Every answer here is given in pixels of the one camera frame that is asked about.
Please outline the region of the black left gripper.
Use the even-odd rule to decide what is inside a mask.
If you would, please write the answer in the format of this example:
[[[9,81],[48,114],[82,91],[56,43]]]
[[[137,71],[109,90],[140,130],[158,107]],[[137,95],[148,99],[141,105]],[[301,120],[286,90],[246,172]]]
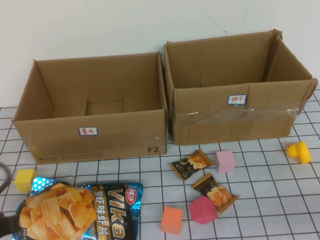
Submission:
[[[18,215],[5,216],[0,213],[0,235],[10,235],[20,231],[20,217]]]

